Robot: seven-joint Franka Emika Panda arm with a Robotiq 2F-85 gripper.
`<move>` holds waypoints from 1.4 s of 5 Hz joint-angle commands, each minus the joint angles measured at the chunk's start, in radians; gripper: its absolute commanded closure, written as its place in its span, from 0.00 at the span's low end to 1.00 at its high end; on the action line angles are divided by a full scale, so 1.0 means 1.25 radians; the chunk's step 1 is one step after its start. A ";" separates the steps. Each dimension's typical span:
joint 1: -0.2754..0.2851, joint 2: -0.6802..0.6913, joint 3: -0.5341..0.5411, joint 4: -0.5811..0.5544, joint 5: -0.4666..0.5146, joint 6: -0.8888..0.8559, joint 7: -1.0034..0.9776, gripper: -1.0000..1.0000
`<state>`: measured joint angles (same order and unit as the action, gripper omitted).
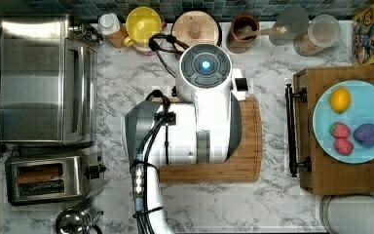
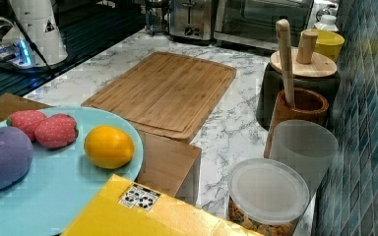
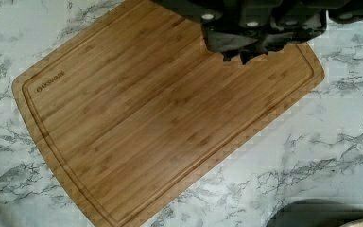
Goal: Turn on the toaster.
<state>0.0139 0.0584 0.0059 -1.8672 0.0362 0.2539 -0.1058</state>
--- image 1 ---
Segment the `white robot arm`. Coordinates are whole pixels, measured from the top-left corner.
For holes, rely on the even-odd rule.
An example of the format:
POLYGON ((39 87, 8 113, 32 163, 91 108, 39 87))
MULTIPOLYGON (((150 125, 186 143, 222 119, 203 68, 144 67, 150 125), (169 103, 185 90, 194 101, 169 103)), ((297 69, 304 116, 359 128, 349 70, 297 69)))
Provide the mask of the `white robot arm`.
POLYGON ((138 234, 173 234, 159 188, 163 165, 226 162, 242 138, 247 86, 229 55, 212 44, 186 49, 175 74, 178 102, 155 90, 126 114, 123 142, 131 163, 138 234))

